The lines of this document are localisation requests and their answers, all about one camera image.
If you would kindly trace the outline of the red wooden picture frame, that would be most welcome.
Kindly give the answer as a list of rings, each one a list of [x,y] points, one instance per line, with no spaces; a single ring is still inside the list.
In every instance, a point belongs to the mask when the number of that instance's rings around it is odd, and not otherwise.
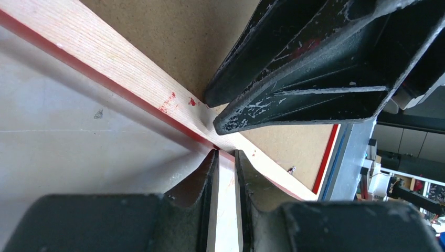
[[[161,120],[199,143],[196,151],[220,149],[217,234],[233,224],[234,158],[242,149],[254,167],[290,196],[314,201],[318,194],[289,175],[239,133],[219,136],[212,109],[182,87],[80,1],[1,1],[1,25],[33,46],[25,60],[59,60],[80,74],[145,110],[153,123]]]

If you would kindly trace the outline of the brown fibreboard backing board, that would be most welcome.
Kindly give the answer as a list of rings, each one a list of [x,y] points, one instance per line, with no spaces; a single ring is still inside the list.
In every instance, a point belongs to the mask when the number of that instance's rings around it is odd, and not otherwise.
[[[198,98],[247,25],[257,1],[84,1],[133,46]],[[315,188],[332,161],[331,125],[291,125],[242,135]]]

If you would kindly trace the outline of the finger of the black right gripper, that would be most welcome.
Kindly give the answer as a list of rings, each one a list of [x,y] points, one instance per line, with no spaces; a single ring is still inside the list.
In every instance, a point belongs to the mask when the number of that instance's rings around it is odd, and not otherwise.
[[[327,28],[337,31],[336,14],[345,7],[340,20],[354,20],[374,10],[374,1],[261,1],[238,41],[216,71],[204,92],[204,101],[211,107],[246,99],[248,86],[261,75],[273,73],[280,63],[274,58],[285,51],[288,62],[317,47],[324,39],[317,31]],[[376,108],[381,104],[382,92],[333,93],[301,91],[280,96],[285,86],[306,83],[307,80],[344,69],[343,60],[352,59],[352,52],[361,44],[347,39],[331,50],[334,60],[322,60],[315,69],[288,75],[273,83],[263,92],[251,95],[249,108],[265,105],[267,108]]]
[[[213,76],[219,135],[376,117],[444,30],[444,1],[260,1]]]

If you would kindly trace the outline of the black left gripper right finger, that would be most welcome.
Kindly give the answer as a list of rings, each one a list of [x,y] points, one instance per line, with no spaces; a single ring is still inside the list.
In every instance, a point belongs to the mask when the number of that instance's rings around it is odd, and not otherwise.
[[[240,251],[441,251],[404,203],[298,201],[235,151]]]

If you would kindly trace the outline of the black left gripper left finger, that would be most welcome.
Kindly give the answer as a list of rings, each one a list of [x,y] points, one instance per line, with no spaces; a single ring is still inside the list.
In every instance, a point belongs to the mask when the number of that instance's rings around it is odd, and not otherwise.
[[[53,194],[25,212],[5,251],[209,251],[219,152],[165,193]]]

